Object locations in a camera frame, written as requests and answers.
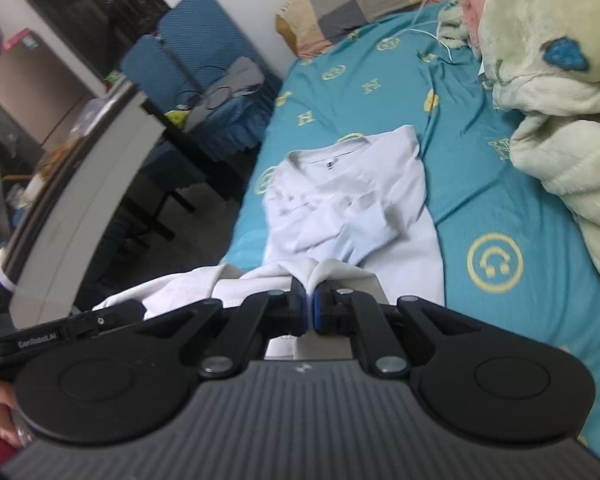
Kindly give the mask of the white t-shirt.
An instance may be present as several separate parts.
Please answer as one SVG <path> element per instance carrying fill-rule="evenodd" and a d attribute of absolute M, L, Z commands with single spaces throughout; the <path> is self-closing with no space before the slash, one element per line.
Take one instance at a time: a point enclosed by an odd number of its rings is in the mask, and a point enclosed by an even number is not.
<path fill-rule="evenodd" d="M 338 281 L 389 304 L 402 296 L 443 304 L 443 260 L 426 196 L 410 126 L 291 152 L 264 194 L 260 266 L 245 271 L 226 262 L 168 274 L 100 306 L 137 300 L 153 318 L 206 298 L 237 307 L 256 292 L 289 290 L 293 281 L 308 294 Z"/>

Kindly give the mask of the teal patterned bed sheet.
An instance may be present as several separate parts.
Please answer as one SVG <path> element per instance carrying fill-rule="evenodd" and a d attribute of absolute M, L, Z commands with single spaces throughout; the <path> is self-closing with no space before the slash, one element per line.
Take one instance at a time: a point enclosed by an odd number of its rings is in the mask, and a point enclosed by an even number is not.
<path fill-rule="evenodd" d="M 288 152 L 412 126 L 446 304 L 579 358 L 596 385 L 582 437 L 600 456 L 600 274 L 564 203 L 510 163 L 521 117 L 493 107 L 471 50 L 449 52 L 434 39 L 437 14 L 427 6 L 389 16 L 294 64 L 226 258 L 242 270 L 260 266 L 262 198 Z"/>

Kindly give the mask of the dark wooden table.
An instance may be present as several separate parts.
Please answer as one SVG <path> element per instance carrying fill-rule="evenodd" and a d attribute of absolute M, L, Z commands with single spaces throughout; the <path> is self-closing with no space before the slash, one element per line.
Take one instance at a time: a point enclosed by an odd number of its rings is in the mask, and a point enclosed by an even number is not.
<path fill-rule="evenodd" d="M 157 119 L 163 130 L 140 164 L 134 180 L 144 177 L 160 192 L 160 198 L 155 209 L 149 211 L 131 196 L 130 185 L 120 207 L 148 232 L 155 232 L 167 242 L 172 242 L 175 233 L 159 220 L 166 202 L 172 198 L 189 214 L 197 211 L 180 193 L 181 188 L 207 183 L 223 200 L 240 202 L 244 195 L 244 180 L 225 160 L 209 157 L 186 133 L 178 130 L 154 103 L 145 99 L 142 109 L 149 117 Z"/>

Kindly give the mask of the blue covered chair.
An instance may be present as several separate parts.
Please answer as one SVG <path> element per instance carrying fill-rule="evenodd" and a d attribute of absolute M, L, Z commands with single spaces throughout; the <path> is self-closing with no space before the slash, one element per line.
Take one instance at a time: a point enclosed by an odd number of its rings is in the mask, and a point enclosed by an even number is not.
<path fill-rule="evenodd" d="M 190 108 L 241 56 L 265 76 L 249 96 L 231 100 L 201 125 L 184 131 Z M 141 36 L 122 58 L 123 75 L 145 93 L 172 124 L 213 160 L 230 160 L 258 148 L 282 80 L 216 0 L 181 0 Z"/>

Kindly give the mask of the grey cloth on chair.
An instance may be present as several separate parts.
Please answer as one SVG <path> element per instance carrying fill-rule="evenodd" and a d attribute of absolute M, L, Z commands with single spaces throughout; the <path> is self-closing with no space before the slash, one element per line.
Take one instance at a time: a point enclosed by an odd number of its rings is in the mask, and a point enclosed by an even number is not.
<path fill-rule="evenodd" d="M 253 60 L 241 56 L 217 81 L 202 92 L 186 118 L 185 132 L 201 125 L 213 112 L 231 100 L 257 92 L 265 83 L 265 76 Z"/>

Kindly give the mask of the green pink plush blanket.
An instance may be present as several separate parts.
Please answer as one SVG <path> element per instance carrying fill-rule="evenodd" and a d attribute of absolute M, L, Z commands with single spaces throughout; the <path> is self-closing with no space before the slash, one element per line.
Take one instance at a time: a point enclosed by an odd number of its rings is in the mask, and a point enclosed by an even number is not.
<path fill-rule="evenodd" d="M 524 115 L 513 164 L 564 202 L 600 272 L 600 0 L 450 0 L 438 23 L 494 106 Z"/>

